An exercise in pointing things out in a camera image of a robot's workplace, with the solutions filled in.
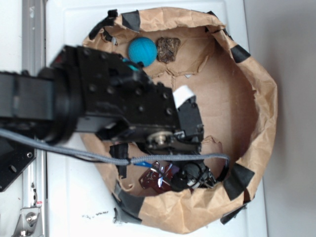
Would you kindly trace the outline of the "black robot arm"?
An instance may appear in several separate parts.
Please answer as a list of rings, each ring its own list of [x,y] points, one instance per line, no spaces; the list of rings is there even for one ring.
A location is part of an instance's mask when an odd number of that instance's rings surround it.
[[[0,125],[50,144],[93,133],[149,154],[197,154],[204,132],[194,98],[176,105],[142,63],[82,46],[65,46],[36,77],[2,72]]]

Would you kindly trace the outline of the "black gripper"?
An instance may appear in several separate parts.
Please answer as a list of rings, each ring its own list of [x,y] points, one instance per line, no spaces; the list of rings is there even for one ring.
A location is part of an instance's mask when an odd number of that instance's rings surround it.
[[[154,83],[118,54],[78,48],[83,114],[76,130],[105,141],[135,142],[151,154],[197,154],[203,124],[196,96]]]

